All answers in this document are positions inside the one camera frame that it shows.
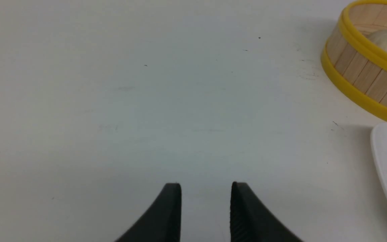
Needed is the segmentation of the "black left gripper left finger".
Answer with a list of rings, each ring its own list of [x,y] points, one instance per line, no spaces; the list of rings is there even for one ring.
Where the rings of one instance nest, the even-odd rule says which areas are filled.
[[[179,242],[182,191],[179,183],[167,183],[145,213],[117,242]]]

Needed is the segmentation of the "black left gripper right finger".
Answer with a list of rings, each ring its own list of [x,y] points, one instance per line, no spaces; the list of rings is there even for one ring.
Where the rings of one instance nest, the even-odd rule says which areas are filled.
[[[232,242],[300,242],[256,196],[247,183],[233,182],[230,198]]]

